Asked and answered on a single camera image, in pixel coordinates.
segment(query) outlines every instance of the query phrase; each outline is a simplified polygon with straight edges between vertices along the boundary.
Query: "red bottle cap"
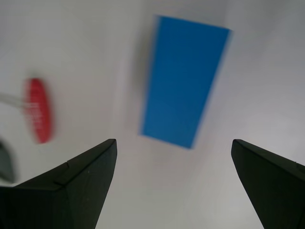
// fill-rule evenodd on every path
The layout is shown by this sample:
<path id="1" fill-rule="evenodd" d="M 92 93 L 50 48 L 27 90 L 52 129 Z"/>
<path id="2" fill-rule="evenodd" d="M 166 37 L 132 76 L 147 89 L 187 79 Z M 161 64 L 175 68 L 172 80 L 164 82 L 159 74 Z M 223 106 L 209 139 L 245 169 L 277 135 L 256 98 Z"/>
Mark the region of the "red bottle cap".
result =
<path id="1" fill-rule="evenodd" d="M 39 143 L 48 142 L 52 135 L 52 117 L 49 99 L 42 80 L 29 80 L 26 97 L 26 113 Z"/>

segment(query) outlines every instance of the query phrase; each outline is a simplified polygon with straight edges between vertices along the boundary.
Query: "blue block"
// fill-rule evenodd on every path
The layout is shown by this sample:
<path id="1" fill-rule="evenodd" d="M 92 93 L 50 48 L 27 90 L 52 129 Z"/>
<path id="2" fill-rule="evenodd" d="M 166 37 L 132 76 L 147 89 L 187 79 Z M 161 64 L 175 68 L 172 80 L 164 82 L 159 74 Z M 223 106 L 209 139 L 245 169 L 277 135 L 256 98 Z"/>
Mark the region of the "blue block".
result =
<path id="1" fill-rule="evenodd" d="M 191 148 L 229 30 L 160 17 L 142 134 Z"/>

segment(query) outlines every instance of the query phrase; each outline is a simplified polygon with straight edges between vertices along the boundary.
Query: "white surface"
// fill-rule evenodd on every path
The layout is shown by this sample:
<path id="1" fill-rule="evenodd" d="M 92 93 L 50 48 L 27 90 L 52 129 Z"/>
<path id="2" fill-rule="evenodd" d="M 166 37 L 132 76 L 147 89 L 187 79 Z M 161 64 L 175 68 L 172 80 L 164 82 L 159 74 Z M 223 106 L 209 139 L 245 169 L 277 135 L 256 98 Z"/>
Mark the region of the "white surface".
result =
<path id="1" fill-rule="evenodd" d="M 113 182 L 97 229 L 263 228 L 234 169 L 241 138 L 305 164 L 305 22 L 300 0 L 0 0 L 0 91 L 47 81 L 56 135 L 36 145 L 0 104 L 18 182 L 108 139 Z M 154 14 L 234 31 L 195 148 L 138 135 Z"/>

